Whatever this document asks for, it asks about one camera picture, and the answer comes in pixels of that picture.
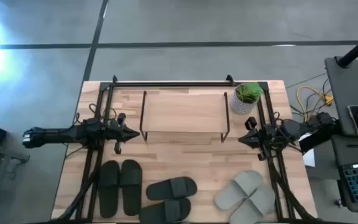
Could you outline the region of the white patterned plant pot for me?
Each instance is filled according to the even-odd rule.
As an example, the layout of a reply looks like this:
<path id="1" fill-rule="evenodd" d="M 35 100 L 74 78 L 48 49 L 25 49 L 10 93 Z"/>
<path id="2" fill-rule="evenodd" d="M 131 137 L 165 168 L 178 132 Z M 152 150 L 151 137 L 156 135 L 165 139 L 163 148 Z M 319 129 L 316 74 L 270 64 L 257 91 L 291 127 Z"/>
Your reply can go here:
<path id="1" fill-rule="evenodd" d="M 230 97 L 229 105 L 230 105 L 231 109 L 233 110 L 233 112 L 235 112 L 237 114 L 250 114 L 252 112 L 252 110 L 256 107 L 256 105 L 259 101 L 259 98 L 257 98 L 252 103 L 248 103 L 248 102 L 244 103 L 240 99 L 240 90 L 243 87 L 244 87 L 244 85 L 239 85 L 235 88 L 233 95 Z"/>

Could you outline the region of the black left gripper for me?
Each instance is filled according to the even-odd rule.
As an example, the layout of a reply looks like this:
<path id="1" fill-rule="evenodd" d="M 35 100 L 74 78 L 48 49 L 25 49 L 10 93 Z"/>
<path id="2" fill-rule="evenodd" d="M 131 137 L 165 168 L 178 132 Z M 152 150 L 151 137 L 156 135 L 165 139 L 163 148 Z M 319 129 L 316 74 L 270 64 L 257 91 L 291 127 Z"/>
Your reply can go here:
<path id="1" fill-rule="evenodd" d="M 134 138 L 137 138 L 140 134 L 140 132 L 133 130 L 131 128 L 128 128 L 125 126 L 125 131 L 128 135 L 124 139 L 124 125 L 125 125 L 126 115 L 124 113 L 119 113 L 117 115 L 116 119 L 110 120 L 110 122 L 107 125 L 106 132 L 105 132 L 105 139 L 107 140 L 115 140 L 116 143 L 114 145 L 114 152 L 116 154 L 121 154 L 121 144 L 124 142 L 128 142 Z"/>

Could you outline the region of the grey side desk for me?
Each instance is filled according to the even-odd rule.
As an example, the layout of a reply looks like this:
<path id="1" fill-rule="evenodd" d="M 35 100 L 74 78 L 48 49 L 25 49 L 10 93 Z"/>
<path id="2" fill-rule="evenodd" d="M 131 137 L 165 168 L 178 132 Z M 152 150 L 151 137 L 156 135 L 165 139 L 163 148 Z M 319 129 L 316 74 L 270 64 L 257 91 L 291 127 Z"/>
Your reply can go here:
<path id="1" fill-rule="evenodd" d="M 328 73 L 337 115 L 343 134 L 356 136 L 356 126 L 349 114 L 350 105 L 358 106 L 358 60 L 347 68 L 340 67 L 335 58 L 326 58 L 324 64 Z"/>

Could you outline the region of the white paper sheet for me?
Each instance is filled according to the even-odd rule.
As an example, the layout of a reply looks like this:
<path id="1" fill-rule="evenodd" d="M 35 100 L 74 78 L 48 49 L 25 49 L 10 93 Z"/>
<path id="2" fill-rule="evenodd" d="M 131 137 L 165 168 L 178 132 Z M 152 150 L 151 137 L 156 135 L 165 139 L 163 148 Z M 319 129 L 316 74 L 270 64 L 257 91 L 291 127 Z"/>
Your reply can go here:
<path id="1" fill-rule="evenodd" d="M 304 165 L 307 167 L 315 167 L 315 156 L 314 149 L 310 149 L 306 153 L 303 154 Z"/>

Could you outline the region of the black stand bar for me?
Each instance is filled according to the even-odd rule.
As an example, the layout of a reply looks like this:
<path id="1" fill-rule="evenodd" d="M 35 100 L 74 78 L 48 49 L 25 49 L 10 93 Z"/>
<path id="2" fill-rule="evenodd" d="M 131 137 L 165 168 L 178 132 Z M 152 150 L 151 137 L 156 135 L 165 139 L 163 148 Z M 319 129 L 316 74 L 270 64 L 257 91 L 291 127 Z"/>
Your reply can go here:
<path id="1" fill-rule="evenodd" d="M 308 152 L 322 143 L 330 141 L 334 135 L 341 135 L 340 129 L 320 129 L 313 133 L 306 133 L 302 135 L 298 142 L 302 153 Z"/>

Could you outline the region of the green potted plant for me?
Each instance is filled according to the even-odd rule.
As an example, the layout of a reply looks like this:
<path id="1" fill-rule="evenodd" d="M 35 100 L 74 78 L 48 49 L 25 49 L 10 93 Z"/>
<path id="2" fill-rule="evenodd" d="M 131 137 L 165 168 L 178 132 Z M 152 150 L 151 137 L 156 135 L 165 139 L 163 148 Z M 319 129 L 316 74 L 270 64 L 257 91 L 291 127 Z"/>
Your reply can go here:
<path id="1" fill-rule="evenodd" d="M 258 83 L 245 83 L 236 88 L 236 96 L 243 103 L 255 103 L 263 92 Z"/>

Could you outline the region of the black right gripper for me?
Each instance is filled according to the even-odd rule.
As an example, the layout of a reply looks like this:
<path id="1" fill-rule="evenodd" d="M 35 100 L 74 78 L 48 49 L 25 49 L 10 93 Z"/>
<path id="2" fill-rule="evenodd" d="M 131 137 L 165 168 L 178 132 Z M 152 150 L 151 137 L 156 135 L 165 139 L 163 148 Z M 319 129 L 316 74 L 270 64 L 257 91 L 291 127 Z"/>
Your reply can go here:
<path id="1" fill-rule="evenodd" d="M 252 149 L 259 148 L 258 159 L 264 161 L 272 157 L 271 152 L 268 150 L 270 143 L 275 135 L 275 130 L 271 124 L 263 124 L 260 129 L 256 128 L 256 119 L 251 116 L 245 122 L 248 133 L 241 136 L 238 141 Z"/>

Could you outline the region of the wooden shelf black metal legs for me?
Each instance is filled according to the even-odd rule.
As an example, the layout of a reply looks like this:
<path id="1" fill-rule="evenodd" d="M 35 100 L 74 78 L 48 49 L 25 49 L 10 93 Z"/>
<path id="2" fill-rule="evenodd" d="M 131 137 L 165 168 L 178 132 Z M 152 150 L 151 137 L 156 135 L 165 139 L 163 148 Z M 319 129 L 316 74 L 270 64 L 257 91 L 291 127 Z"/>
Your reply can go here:
<path id="1" fill-rule="evenodd" d="M 230 133 L 228 95 L 153 95 L 143 92 L 139 131 L 148 133 Z"/>

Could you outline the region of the black metal table frame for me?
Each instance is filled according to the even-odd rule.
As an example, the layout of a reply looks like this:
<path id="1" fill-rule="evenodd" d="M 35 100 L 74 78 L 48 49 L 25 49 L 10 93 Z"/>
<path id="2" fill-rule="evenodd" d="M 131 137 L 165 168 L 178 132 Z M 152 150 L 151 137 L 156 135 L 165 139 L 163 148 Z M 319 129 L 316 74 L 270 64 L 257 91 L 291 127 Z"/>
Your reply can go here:
<path id="1" fill-rule="evenodd" d="M 266 83 L 274 111 L 280 113 L 281 118 L 290 118 L 287 92 L 282 80 L 261 81 Z M 84 82 L 76 113 L 80 119 L 92 117 L 89 110 L 90 103 L 96 103 L 100 84 L 103 82 Z M 128 126 L 139 130 L 140 112 L 143 91 L 147 94 L 189 95 L 189 96 L 216 96 L 233 91 L 228 81 L 183 81 L 183 82 L 118 82 L 113 89 L 112 107 L 127 116 Z M 153 203 L 145 196 L 147 185 L 165 180 L 170 177 L 188 176 L 196 181 L 197 193 L 190 197 L 191 211 L 185 223 L 227 223 L 231 210 L 219 210 L 213 202 L 218 190 L 221 190 L 239 171 L 255 170 L 259 172 L 266 183 L 270 184 L 269 168 L 266 161 L 257 158 L 258 150 L 241 144 L 237 139 L 245 135 L 244 122 L 246 118 L 234 114 L 229 109 L 231 131 L 224 143 L 221 143 L 220 134 L 194 133 L 149 133 L 147 142 L 143 137 L 136 137 L 122 147 L 122 154 L 115 155 L 114 141 L 106 141 L 102 162 L 114 159 L 122 162 L 125 159 L 136 160 L 143 170 L 142 206 Z M 72 203 L 80 190 L 80 184 L 85 168 L 87 152 L 82 149 L 65 159 L 59 181 L 57 196 L 53 206 L 51 219 L 61 216 Z M 283 161 L 287 172 L 288 185 L 296 199 L 312 216 L 317 217 L 317 211 L 306 167 L 300 152 L 288 147 L 283 151 Z M 112 218 L 101 218 L 99 201 L 96 196 L 93 222 L 94 223 L 135 223 L 138 216 L 127 216 L 123 212 L 121 195 L 119 208 Z"/>

